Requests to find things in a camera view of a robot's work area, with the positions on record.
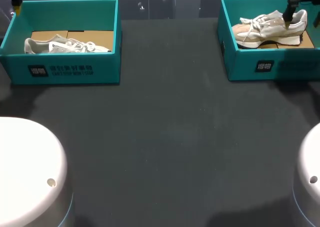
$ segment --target box label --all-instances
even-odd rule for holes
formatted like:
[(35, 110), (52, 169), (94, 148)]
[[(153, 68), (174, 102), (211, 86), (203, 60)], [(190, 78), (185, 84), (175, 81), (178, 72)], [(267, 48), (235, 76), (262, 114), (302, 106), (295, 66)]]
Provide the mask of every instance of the box label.
[(51, 65), (53, 76), (93, 76), (94, 69), (91, 65)]
[(256, 63), (255, 72), (270, 72), (274, 63), (274, 60), (259, 60)]
[(48, 72), (44, 65), (39, 65), (39, 64), (28, 65), (28, 69), (30, 71), (30, 74), (33, 77), (48, 77)]

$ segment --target dark gray tabletop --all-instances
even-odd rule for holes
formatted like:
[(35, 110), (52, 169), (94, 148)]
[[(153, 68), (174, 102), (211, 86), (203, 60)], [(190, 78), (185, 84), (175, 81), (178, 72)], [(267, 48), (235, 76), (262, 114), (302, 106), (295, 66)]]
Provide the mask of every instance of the dark gray tabletop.
[(122, 22), (120, 85), (10, 86), (0, 114), (63, 144), (77, 227), (291, 226), (317, 83), (229, 82), (216, 19)]

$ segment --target beige sneaker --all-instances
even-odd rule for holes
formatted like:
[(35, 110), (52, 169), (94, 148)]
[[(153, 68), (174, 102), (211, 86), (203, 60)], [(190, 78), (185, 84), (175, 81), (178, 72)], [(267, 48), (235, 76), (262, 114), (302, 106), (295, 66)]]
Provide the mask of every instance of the beige sneaker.
[(24, 41), (24, 52), (26, 54), (47, 54), (47, 53), (102, 53), (111, 50), (95, 45), (93, 42), (81, 42), (74, 38), (64, 38), (56, 34), (47, 41), (37, 41), (27, 38)]
[(236, 43), (244, 48), (256, 49), (264, 42), (296, 46), (307, 27), (307, 11), (293, 14), (292, 22), (286, 27), (282, 13), (274, 11), (254, 19), (240, 18), (242, 24), (232, 27)]

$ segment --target shoe box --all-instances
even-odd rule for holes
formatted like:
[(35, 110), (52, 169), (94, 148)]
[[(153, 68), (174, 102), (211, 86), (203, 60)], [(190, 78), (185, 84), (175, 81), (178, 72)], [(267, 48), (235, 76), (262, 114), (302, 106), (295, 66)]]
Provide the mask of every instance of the shoe box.
[[(16, 85), (118, 84), (122, 28), (118, 0), (24, 1), (0, 46), (0, 62)], [(111, 52), (25, 54), (25, 39), (56, 34)]]
[(300, 4), (308, 25), (299, 46), (261, 45), (257, 49), (237, 46), (232, 26), (240, 18), (253, 19), (275, 10), (283, 13), (288, 0), (221, 0), (217, 36), (230, 81), (320, 80), (320, 25), (313, 25), (320, 5)]

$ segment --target brown cardboard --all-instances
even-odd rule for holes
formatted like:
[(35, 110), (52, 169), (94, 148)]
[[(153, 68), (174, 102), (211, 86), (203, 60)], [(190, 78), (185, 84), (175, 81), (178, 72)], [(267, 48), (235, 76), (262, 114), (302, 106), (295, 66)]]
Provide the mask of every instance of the brown cardboard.
[(275, 43), (269, 43), (269, 44), (260, 45), (258, 49), (278, 49), (278, 46)]
[(97, 46), (103, 46), (109, 50), (113, 50), (114, 45), (114, 32), (113, 31), (69, 31), (68, 39), (75, 39), (84, 43), (93, 42)]
[(277, 45), (279, 49), (313, 49), (314, 48), (314, 45), (312, 44), (312, 41), (307, 31), (303, 32), (302, 42), (298, 46), (282, 45), (282, 44), (277, 44)]
[(51, 40), (55, 35), (61, 35), (64, 38), (67, 38), (68, 31), (34, 31), (32, 32), (31, 39), (35, 41), (48, 41)]

